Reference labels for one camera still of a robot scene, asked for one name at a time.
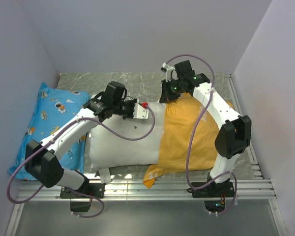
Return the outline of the orange pillowcase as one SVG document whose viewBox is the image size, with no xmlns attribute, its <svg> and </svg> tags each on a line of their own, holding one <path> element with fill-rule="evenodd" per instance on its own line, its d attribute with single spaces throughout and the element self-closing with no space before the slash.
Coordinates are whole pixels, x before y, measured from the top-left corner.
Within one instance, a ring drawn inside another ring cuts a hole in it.
<svg viewBox="0 0 295 236">
<path fill-rule="evenodd" d="M 187 93 L 166 104 L 158 163 L 147 169 L 143 178 L 145 187 L 151 188 L 157 177 L 168 173 L 213 167 L 217 157 L 214 141 L 219 129 L 208 112 L 196 123 L 203 109 L 204 106 Z"/>
</svg>

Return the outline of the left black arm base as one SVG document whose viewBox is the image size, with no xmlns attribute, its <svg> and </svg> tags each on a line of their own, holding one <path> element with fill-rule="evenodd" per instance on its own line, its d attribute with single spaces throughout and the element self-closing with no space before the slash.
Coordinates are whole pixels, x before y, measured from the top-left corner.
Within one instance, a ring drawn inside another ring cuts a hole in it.
<svg viewBox="0 0 295 236">
<path fill-rule="evenodd" d="M 60 199 L 70 200 L 70 210 L 75 215 L 87 213 L 91 204 L 95 201 L 100 203 L 100 210 L 95 216 L 100 215 L 105 208 L 104 197 L 105 184 L 102 183 L 87 183 L 86 186 L 79 190 L 72 190 L 69 187 L 62 187 L 60 191 Z"/>
</svg>

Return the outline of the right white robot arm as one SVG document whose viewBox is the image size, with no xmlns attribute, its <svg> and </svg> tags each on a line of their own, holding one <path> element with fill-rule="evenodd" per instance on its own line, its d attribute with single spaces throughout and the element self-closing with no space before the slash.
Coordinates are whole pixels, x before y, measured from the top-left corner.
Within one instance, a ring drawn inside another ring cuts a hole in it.
<svg viewBox="0 0 295 236">
<path fill-rule="evenodd" d="M 219 196 L 237 159 L 250 146 L 252 121 L 249 116 L 235 111 L 221 97 L 212 79 L 204 73 L 195 73 L 189 60 L 174 66 L 164 63 L 161 70 L 165 72 L 165 79 L 161 82 L 160 103 L 174 102 L 183 93 L 188 93 L 204 106 L 200 114 L 208 112 L 218 126 L 214 142 L 217 157 L 205 186 L 211 196 Z"/>
</svg>

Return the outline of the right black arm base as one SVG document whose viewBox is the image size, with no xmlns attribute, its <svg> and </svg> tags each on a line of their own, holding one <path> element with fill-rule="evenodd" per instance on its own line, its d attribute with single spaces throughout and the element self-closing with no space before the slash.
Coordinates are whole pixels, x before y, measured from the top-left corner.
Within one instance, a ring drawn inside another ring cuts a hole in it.
<svg viewBox="0 0 295 236">
<path fill-rule="evenodd" d="M 191 184 L 194 188 L 203 187 L 205 182 L 192 182 Z M 209 214 L 225 213 L 236 201 L 237 184 L 233 184 L 229 179 L 224 183 L 213 182 L 201 189 L 194 188 L 189 187 L 186 191 L 193 198 L 203 198 Z"/>
</svg>

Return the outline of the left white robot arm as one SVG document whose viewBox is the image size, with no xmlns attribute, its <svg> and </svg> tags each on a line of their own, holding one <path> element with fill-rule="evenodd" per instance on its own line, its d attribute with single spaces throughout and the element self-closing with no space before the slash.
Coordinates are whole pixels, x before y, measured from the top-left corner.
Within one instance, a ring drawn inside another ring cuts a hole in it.
<svg viewBox="0 0 295 236">
<path fill-rule="evenodd" d="M 64 186 L 83 198 L 89 193 L 88 178 L 77 170 L 60 164 L 65 152 L 84 134 L 109 119 L 112 115 L 126 118 L 145 118 L 140 115 L 137 99 L 126 99 L 126 87 L 109 82 L 106 89 L 87 101 L 77 115 L 58 131 L 41 141 L 31 140 L 26 145 L 25 170 L 44 187 Z"/>
</svg>

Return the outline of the aluminium mounting rail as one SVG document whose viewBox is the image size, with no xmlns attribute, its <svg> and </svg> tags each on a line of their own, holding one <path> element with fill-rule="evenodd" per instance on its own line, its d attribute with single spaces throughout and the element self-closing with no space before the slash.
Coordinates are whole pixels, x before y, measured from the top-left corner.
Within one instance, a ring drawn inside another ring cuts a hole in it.
<svg viewBox="0 0 295 236">
<path fill-rule="evenodd" d="M 24 182 L 15 197 L 21 201 L 30 197 L 38 189 L 38 182 Z M 105 185 L 103 201 L 188 201 L 188 200 L 220 200 L 217 198 L 193 198 L 187 192 L 188 184 L 183 180 L 157 180 L 151 189 L 142 182 L 134 180 L 116 180 Z M 62 187 L 42 188 L 32 201 L 88 201 L 86 198 L 62 198 Z M 266 179 L 240 179 L 237 181 L 236 200 L 268 200 L 276 199 L 272 183 Z"/>
</svg>

